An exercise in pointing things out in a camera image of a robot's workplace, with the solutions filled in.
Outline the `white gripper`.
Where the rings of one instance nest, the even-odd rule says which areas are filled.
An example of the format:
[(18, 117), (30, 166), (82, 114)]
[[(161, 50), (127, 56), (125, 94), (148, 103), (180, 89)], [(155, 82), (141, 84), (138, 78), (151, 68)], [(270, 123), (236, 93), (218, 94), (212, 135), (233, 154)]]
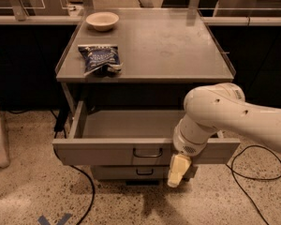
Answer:
[(197, 156), (217, 129), (206, 127), (185, 115), (173, 132), (173, 145), (181, 154), (174, 154), (170, 160), (168, 186), (177, 188), (191, 166), (191, 158)]

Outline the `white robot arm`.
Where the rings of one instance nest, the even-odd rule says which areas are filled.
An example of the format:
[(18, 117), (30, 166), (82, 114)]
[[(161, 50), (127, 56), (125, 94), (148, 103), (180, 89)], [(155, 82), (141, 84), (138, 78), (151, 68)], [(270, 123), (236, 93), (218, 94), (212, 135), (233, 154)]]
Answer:
[(263, 144), (281, 154), (281, 109), (247, 103), (243, 90), (230, 82), (204, 85), (189, 91), (185, 116), (173, 131), (176, 153), (171, 157), (168, 185), (179, 186), (191, 158), (209, 138), (224, 129)]

